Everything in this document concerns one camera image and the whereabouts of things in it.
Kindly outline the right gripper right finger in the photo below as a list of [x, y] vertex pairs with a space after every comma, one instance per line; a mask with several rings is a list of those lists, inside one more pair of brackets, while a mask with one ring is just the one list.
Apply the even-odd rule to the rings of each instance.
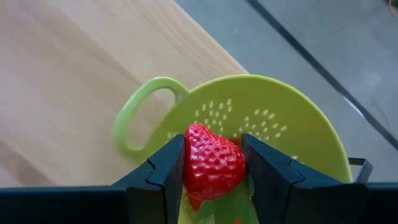
[[398, 224], [398, 182], [368, 182], [373, 166], [366, 159], [349, 159], [360, 170], [344, 184], [250, 134], [241, 147], [259, 224]]

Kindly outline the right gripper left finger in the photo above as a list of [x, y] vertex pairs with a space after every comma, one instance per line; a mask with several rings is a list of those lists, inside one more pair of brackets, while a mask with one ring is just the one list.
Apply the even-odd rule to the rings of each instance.
[[177, 224], [184, 155], [179, 134], [111, 185], [0, 189], [0, 224]]

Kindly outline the large strawberry green leaves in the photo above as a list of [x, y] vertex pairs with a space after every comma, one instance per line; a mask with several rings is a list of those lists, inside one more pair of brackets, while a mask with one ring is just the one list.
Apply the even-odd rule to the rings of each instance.
[[183, 184], [194, 224], [258, 224], [240, 147], [201, 124], [191, 124], [184, 138]]

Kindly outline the green plastic colander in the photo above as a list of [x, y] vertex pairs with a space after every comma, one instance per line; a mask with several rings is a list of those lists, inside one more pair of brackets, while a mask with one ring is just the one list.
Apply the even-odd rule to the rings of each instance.
[[[141, 103], [168, 89], [175, 104], [142, 147], [132, 145], [127, 127]], [[188, 90], [169, 77], [143, 84], [119, 112], [113, 126], [116, 148], [136, 164], [143, 163], [191, 124], [202, 124], [226, 139], [251, 134], [284, 154], [350, 183], [348, 156], [337, 132], [318, 106], [294, 87], [261, 75], [229, 75]]]

